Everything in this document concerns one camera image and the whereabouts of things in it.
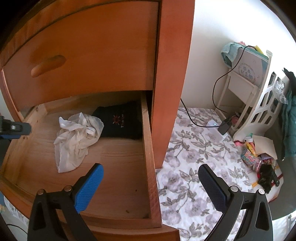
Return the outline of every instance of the floral bedsheet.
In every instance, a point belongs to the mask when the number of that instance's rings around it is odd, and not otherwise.
[[[206,125],[211,119],[221,123],[214,110],[188,108],[194,122]],[[202,241],[222,213],[216,211],[200,183],[197,171],[206,163],[230,186],[253,192],[248,169],[230,135],[216,141],[207,128],[197,127],[179,108],[163,167],[156,170],[163,223],[179,229],[182,241]],[[242,221],[241,211],[228,241],[235,238]]]

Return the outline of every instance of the open drawer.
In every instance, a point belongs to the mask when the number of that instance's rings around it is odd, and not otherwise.
[[[77,169],[58,173],[53,142],[60,130],[60,116],[68,119],[79,112],[91,115],[98,106],[135,99],[141,100],[142,139],[99,138]],[[104,167],[104,178],[87,209],[81,212],[90,228],[161,226],[145,92],[109,92],[48,102],[34,107],[25,122],[32,125],[32,133],[12,140],[1,168],[0,188],[26,217],[39,189],[54,192],[73,185],[97,162]]]

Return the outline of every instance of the wooden drawer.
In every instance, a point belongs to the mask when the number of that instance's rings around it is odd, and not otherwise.
[[[60,130],[60,116],[68,119],[79,112],[92,114],[98,106],[133,99],[141,99],[142,139],[100,138],[89,147],[77,169],[58,173],[53,142]],[[104,178],[87,209],[81,212],[85,222],[90,227],[113,229],[161,226],[145,93],[109,92],[61,99],[35,107],[25,122],[32,125],[32,133],[12,140],[0,174],[1,185],[9,186],[7,190],[1,187],[3,194],[25,216],[29,217],[39,189],[53,192],[73,185],[97,162],[104,166]]]
[[[152,90],[157,20],[158,2],[127,1],[46,27],[3,67],[17,110],[87,93]]]

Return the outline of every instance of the cardboard sheet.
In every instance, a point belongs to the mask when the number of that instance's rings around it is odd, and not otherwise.
[[[255,144],[255,152],[257,155],[262,153],[266,153],[277,160],[276,150],[274,148],[273,140],[270,140],[266,137],[261,136],[252,136],[254,144]]]

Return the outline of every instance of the folded black clothing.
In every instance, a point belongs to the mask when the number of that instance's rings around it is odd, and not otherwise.
[[[99,106],[93,116],[101,119],[104,128],[101,137],[140,139],[142,123],[137,118],[137,101],[108,107]]]

